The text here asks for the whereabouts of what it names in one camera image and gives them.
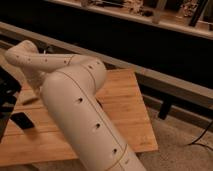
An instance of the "wooden tabletop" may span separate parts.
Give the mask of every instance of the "wooden tabletop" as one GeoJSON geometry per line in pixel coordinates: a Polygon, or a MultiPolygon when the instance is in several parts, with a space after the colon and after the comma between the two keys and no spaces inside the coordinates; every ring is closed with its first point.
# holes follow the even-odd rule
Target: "wooden tabletop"
{"type": "MultiPolygon", "coordinates": [[[[0,166],[77,158],[40,100],[24,84],[13,113],[25,112],[35,128],[21,130],[11,120],[0,144],[0,166]]],[[[136,77],[131,70],[108,71],[97,93],[103,110],[135,152],[157,150],[157,142],[136,77]]]]}

